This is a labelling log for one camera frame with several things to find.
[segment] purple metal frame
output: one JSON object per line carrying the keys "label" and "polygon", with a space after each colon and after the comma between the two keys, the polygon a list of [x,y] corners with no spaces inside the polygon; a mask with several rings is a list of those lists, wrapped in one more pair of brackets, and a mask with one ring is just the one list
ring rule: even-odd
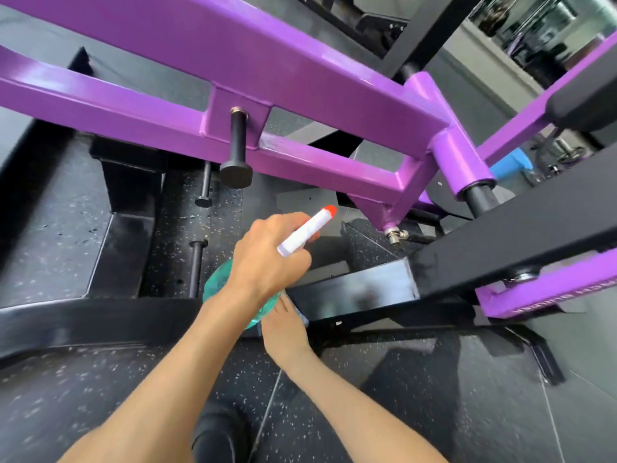
{"label": "purple metal frame", "polygon": [[[246,161],[255,171],[347,193],[379,230],[400,223],[415,202],[429,203],[423,192],[438,169],[457,197],[493,181],[488,166],[548,124],[551,93],[617,41],[615,35],[605,41],[476,152],[428,73],[400,86],[242,0],[0,2],[213,85],[203,112],[0,46],[0,105],[214,162],[228,158],[229,111],[241,107],[249,116]],[[265,133],[274,106],[397,150],[404,161],[398,171],[385,171]],[[481,296],[489,316],[522,308],[508,301],[507,312],[493,311],[504,294]]]}

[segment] black padded cushion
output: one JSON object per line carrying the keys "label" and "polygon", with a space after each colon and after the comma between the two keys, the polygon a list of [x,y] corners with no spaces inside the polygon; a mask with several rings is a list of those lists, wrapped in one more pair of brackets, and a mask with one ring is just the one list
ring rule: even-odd
{"label": "black padded cushion", "polygon": [[546,106],[559,128],[595,132],[617,120],[617,46],[555,92]]}

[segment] gym equipment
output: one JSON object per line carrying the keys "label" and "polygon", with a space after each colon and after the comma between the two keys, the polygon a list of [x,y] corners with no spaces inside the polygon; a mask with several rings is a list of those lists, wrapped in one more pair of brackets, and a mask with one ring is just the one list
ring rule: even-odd
{"label": "gym equipment", "polygon": [[[188,327],[198,300],[135,298],[164,151],[224,163],[221,177],[235,187],[250,184],[254,170],[345,193],[389,237],[402,234],[405,215],[437,171],[443,173],[475,219],[398,261],[290,289],[320,334],[348,334],[420,309],[456,312],[448,324],[519,325],[523,314],[558,311],[561,300],[617,285],[615,249],[539,275],[545,265],[617,237],[617,214],[589,205],[612,202],[613,149],[502,205],[489,170],[551,123],[591,131],[617,118],[610,107],[617,35],[476,149],[416,65],[399,65],[405,82],[397,84],[241,0],[0,1],[213,84],[202,112],[1,47],[0,105],[112,142],[105,154],[97,146],[92,153],[101,159],[114,216],[86,296],[0,309],[0,356],[66,344],[172,341]],[[400,38],[417,34],[405,30]],[[385,67],[394,70],[394,58],[386,57]],[[587,82],[588,76],[603,80]],[[312,85],[320,86],[319,95]],[[603,115],[586,114],[596,104]],[[335,127],[351,141],[397,150],[405,154],[403,164],[385,171],[263,132],[273,106]],[[564,231],[563,218],[573,212]],[[479,302],[478,315],[473,308],[471,316],[462,314],[461,299]]]}

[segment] red nozzle tip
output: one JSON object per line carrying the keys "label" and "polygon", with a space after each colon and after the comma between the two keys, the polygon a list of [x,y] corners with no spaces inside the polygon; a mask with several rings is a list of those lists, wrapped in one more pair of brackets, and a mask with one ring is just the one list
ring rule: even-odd
{"label": "red nozzle tip", "polygon": [[334,206],[334,205],[328,205],[328,206],[325,206],[325,207],[324,207],[324,209],[327,209],[327,210],[328,210],[328,212],[330,213],[330,216],[331,216],[331,217],[334,217],[334,216],[335,216],[335,214],[336,214],[336,206]]}

